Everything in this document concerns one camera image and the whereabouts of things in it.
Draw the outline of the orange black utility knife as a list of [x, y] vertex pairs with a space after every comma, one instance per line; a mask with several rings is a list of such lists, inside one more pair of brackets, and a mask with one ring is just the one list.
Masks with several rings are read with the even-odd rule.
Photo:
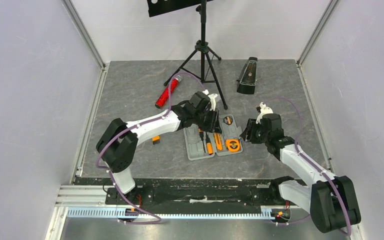
[[217, 150], [222, 151], [223, 150], [223, 142], [221, 139], [221, 135], [219, 133], [214, 133], [213, 135], [214, 135], [214, 140], [215, 140]]

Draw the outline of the orange tape measure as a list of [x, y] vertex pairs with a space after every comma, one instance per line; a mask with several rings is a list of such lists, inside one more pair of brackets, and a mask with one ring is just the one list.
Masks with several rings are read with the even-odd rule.
[[235, 153], [241, 149], [241, 143], [239, 139], [230, 138], [225, 141], [225, 146], [229, 152]]

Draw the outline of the orange handled screwdriver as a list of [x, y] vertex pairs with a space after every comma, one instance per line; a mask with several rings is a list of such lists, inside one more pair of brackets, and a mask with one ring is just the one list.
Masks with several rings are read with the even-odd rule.
[[206, 153], [206, 144], [204, 141], [204, 132], [200, 128], [198, 128], [198, 133], [199, 133], [199, 137], [200, 137], [201, 142], [202, 142], [203, 152]]
[[214, 154], [214, 150], [213, 150], [212, 142], [211, 142], [209, 134], [207, 132], [205, 133], [205, 145], [206, 145], [207, 153], [209, 155], [213, 155]]

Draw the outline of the grey plastic tool case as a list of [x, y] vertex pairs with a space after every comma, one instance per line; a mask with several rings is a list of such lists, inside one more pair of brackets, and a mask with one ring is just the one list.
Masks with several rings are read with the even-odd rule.
[[[233, 119], [233, 123], [231, 125], [226, 125], [223, 122], [223, 118], [225, 116], [231, 116]], [[209, 159], [213, 158], [215, 156], [227, 156], [227, 155], [234, 155], [234, 154], [239, 154], [243, 152], [243, 147], [242, 143], [240, 140], [240, 134], [242, 133], [242, 128], [237, 125], [235, 117], [232, 114], [225, 114], [221, 115], [219, 117], [219, 122], [220, 122], [220, 127], [222, 130], [221, 135], [221, 141], [223, 145], [223, 150], [218, 151], [216, 148], [216, 142], [214, 138], [214, 133], [208, 132], [212, 148], [213, 148], [213, 154], [209, 155], [207, 153], [207, 148], [206, 153], [203, 151], [203, 144], [201, 142], [201, 138], [199, 136], [199, 130], [197, 125], [192, 125], [191, 127], [183, 129], [184, 137], [185, 137], [185, 144], [186, 144], [186, 152], [187, 152], [187, 158], [190, 161], [197, 161], [197, 160], [203, 160], [203, 159]], [[203, 132], [204, 134], [204, 142], [206, 140], [206, 132]], [[229, 152], [226, 147], [226, 140], [227, 139], [239, 139], [240, 140], [240, 150], [237, 152]]]

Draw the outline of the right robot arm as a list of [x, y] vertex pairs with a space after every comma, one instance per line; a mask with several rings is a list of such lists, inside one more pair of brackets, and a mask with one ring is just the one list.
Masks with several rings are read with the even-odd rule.
[[292, 202], [305, 210], [321, 233], [346, 229], [362, 221], [352, 180], [337, 176], [314, 161], [296, 140], [286, 136], [279, 114], [266, 113], [247, 121], [240, 135], [246, 142], [264, 144], [277, 160], [291, 168], [304, 182], [290, 176], [270, 182], [269, 199], [275, 204]]

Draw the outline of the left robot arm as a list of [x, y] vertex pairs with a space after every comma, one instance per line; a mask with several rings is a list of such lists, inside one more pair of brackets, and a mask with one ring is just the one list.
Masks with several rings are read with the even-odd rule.
[[166, 133], [177, 132], [196, 125], [204, 132], [221, 133], [218, 94], [208, 90], [197, 91], [169, 109], [141, 120], [124, 122], [114, 119], [96, 144], [98, 159], [108, 170], [113, 184], [118, 188], [117, 197], [124, 204], [132, 204], [137, 198], [136, 183], [130, 165], [138, 145]]

